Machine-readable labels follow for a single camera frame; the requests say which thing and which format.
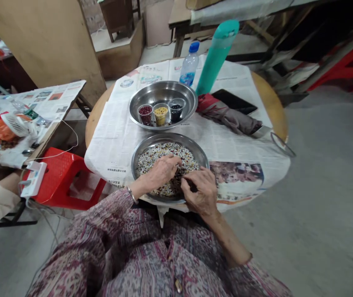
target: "plastic water bottle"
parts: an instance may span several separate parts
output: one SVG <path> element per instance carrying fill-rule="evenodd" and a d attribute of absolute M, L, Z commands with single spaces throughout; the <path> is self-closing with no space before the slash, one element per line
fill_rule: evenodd
<path fill-rule="evenodd" d="M 184 63 L 182 64 L 181 77 L 179 78 L 179 82 L 187 85 L 188 87 L 192 86 L 194 75 L 196 74 L 199 60 L 197 55 L 199 46 L 199 42 L 193 42 L 190 45 L 189 54 L 186 56 Z"/>
<path fill-rule="evenodd" d="M 209 48 L 207 59 L 198 81 L 196 93 L 198 96 L 211 92 L 223 63 L 230 51 L 231 45 L 238 33 L 240 23 L 228 20 L 221 23 L 216 29 Z"/>
<path fill-rule="evenodd" d="M 29 108 L 26 104 L 22 103 L 21 101 L 13 99 L 10 103 L 15 109 L 17 109 L 22 114 L 28 116 L 32 120 L 37 118 L 37 120 L 35 121 L 37 125 L 42 125 L 46 123 L 46 120 L 44 118 L 39 116 L 36 112 L 33 111 L 32 108 Z"/>

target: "stainless steel bowl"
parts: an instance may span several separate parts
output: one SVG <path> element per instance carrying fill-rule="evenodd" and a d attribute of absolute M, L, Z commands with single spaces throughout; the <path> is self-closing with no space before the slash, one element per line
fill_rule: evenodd
<path fill-rule="evenodd" d="M 183 98 L 186 105 L 181 114 L 181 120 L 177 123 L 164 125 L 160 127 L 145 126 L 142 124 L 141 118 L 138 114 L 138 108 L 143 104 L 150 104 L 152 107 L 158 103 L 168 103 L 174 98 Z M 130 100 L 129 110 L 130 118 L 141 128 L 151 132 L 165 131 L 172 129 L 187 119 L 189 119 L 197 109 L 198 97 L 192 88 L 183 85 L 176 81 L 159 81 L 151 83 L 137 91 Z M 166 122 L 170 122 L 170 112 L 167 113 Z"/>
<path fill-rule="evenodd" d="M 139 177 L 139 172 L 137 172 L 137 164 L 138 159 L 142 153 L 144 153 L 149 148 L 155 146 L 156 144 L 161 144 L 165 142 L 174 142 L 180 144 L 193 154 L 194 159 L 203 167 L 209 168 L 209 162 L 207 156 L 205 155 L 204 151 L 199 147 L 197 143 L 191 140 L 189 137 L 183 136 L 177 133 L 160 133 L 150 136 L 143 141 L 135 148 L 134 153 L 132 154 L 131 158 L 131 172 L 134 179 Z M 166 196 L 159 196 L 153 194 L 147 194 L 149 197 L 165 202 L 165 203 L 184 203 L 185 198 L 184 196 L 174 196 L 174 197 L 166 197 Z"/>

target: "teal thermos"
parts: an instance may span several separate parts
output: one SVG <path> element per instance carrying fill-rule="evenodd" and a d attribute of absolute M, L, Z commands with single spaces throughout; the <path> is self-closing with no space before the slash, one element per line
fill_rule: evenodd
<path fill-rule="evenodd" d="M 198 81 L 197 95 L 206 94 L 211 91 L 239 28 L 240 23 L 236 20 L 228 20 L 218 26 L 212 38 L 212 44 L 209 48 L 200 80 Z"/>

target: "smartphone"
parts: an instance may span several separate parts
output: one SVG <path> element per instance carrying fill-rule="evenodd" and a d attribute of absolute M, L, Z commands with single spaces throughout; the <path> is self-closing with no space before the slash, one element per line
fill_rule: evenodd
<path fill-rule="evenodd" d="M 244 99 L 241 99 L 240 97 L 237 97 L 236 95 L 233 95 L 232 93 L 224 89 L 216 91 L 212 95 L 216 99 L 226 104 L 229 108 L 235 109 L 245 114 L 246 116 L 250 115 L 251 113 L 253 113 L 258 109 L 255 105 L 250 104 L 249 102 L 246 102 Z"/>

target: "yellow grains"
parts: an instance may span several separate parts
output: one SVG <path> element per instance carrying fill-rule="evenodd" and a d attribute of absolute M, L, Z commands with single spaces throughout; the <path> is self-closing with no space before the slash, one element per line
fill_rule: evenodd
<path fill-rule="evenodd" d="M 159 108 L 156 108 L 153 112 L 155 114 L 157 126 L 164 125 L 165 124 L 165 115 L 168 112 L 168 108 L 167 107 L 159 107 Z"/>
<path fill-rule="evenodd" d="M 168 111 L 168 108 L 167 107 L 159 107 L 159 108 L 156 108 L 154 113 L 156 116 L 161 116 L 161 115 L 164 115 L 166 114 Z"/>

